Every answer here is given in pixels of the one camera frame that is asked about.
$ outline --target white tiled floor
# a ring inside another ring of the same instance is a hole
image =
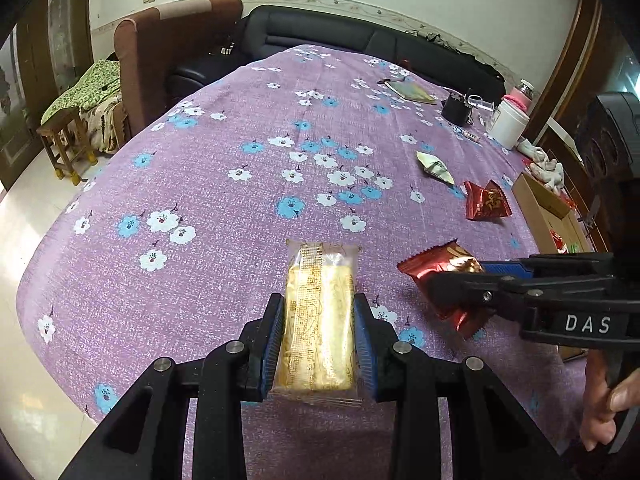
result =
[[[41,152],[0,202],[0,428],[35,480],[57,479],[95,427],[42,367],[15,313],[22,273],[75,191]]]

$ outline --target finger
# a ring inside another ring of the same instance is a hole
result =
[[[633,406],[640,406],[640,368],[613,389],[607,403],[612,412],[623,412]]]
[[[607,362],[601,351],[589,350],[584,375],[583,418],[594,417],[603,422],[613,420],[615,413],[607,404],[610,394],[607,386]]]
[[[597,418],[584,417],[580,425],[580,439],[587,451],[593,450],[598,443],[605,446],[616,436],[616,423],[613,420],[602,422]]]

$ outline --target red snack package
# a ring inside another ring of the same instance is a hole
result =
[[[465,180],[466,218],[483,220],[511,216],[511,207],[504,192],[493,180],[485,187]]]
[[[411,276],[418,286],[418,289],[427,299],[429,299],[429,297],[425,284],[430,272],[484,272],[478,260],[460,247],[457,240],[433,247],[400,262],[398,264],[398,270],[403,274]],[[449,308],[437,308],[434,306],[433,309],[440,319],[449,319],[453,327],[460,332],[465,339],[477,332],[491,316],[488,311],[486,311],[485,314],[476,313],[470,315],[455,306]]]

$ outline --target purple bed sheet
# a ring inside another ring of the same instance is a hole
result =
[[[456,237],[478,259],[537,252],[510,189],[518,153],[467,140],[439,105],[378,85],[403,75],[446,98],[388,62],[301,46],[196,92],[120,150],[46,234],[17,295],[25,337],[73,402],[100,421],[154,358],[197,359],[236,338],[284,290],[286,238],[327,240],[362,246],[356,288],[400,339],[448,360],[480,356],[566,446],[584,365],[563,365],[555,348],[520,340],[500,319],[462,341],[396,269]],[[417,150],[441,158],[456,186],[426,177]],[[465,219],[460,185],[489,179],[513,215]],[[392,405],[269,399],[242,410],[250,478],[386,478]]]

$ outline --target clear plastic wrapper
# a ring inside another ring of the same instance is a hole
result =
[[[360,404],[353,333],[357,246],[287,241],[285,325],[271,393]]]

